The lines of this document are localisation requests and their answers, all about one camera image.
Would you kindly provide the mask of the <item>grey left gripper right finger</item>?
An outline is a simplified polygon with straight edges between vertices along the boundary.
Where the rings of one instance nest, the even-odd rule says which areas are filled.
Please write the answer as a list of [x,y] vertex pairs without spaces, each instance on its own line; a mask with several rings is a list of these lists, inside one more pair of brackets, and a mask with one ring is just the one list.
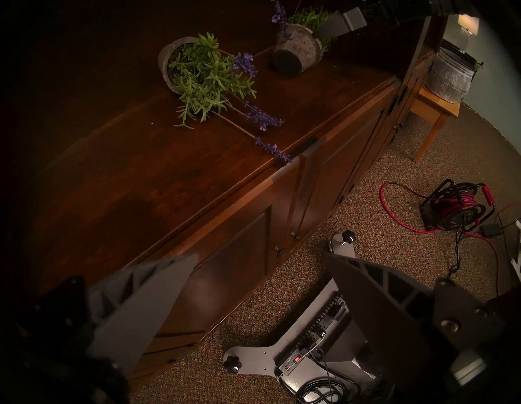
[[449,348],[433,325],[435,291],[395,268],[325,252],[324,265],[393,382],[435,382]]

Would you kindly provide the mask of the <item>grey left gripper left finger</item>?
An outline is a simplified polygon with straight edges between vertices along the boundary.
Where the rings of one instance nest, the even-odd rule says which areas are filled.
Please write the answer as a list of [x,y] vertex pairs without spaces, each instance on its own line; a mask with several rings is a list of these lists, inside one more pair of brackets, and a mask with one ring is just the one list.
[[87,353],[128,376],[155,337],[199,261],[197,253],[125,267],[86,290],[94,324]]

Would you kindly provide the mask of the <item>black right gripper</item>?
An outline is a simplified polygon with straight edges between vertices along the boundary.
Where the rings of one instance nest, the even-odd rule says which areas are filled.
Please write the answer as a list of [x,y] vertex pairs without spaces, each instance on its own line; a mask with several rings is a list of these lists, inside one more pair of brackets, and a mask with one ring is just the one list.
[[360,1],[359,7],[337,10],[317,29],[317,38],[333,38],[367,26],[369,20],[416,20],[432,15],[429,1]]

